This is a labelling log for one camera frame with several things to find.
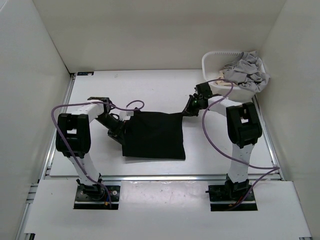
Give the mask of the black trousers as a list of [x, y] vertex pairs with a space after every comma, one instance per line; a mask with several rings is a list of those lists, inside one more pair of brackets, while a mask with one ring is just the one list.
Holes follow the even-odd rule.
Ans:
[[125, 122], [124, 157], [185, 160], [183, 115], [136, 111]]

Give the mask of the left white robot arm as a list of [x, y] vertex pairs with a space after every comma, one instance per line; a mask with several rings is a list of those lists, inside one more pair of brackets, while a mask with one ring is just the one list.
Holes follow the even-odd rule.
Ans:
[[89, 154], [92, 143], [90, 124], [97, 121], [107, 128], [110, 138], [123, 145], [126, 121], [112, 113], [117, 107], [108, 97], [89, 97], [86, 103], [71, 106], [78, 109], [61, 113], [53, 120], [57, 131], [55, 148], [72, 163], [79, 176], [77, 184], [82, 187], [82, 192], [93, 201], [104, 200], [108, 205], [112, 202], [111, 193]]

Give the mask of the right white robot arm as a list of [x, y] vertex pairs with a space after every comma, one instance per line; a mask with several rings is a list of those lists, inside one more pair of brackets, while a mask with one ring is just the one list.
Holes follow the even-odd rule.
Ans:
[[227, 96], [213, 94], [208, 82], [195, 86], [195, 93], [189, 96], [189, 100], [182, 112], [184, 116], [198, 116], [199, 111], [204, 110], [202, 115], [202, 129], [205, 136], [205, 115], [208, 111], [218, 113], [226, 117], [227, 133], [232, 142], [232, 155], [229, 156], [221, 150], [221, 155], [231, 160], [230, 168], [226, 174], [223, 189], [216, 191], [219, 197], [236, 200], [243, 197], [250, 189], [248, 169], [251, 154], [258, 139], [262, 136], [262, 127], [253, 103], [236, 102]]

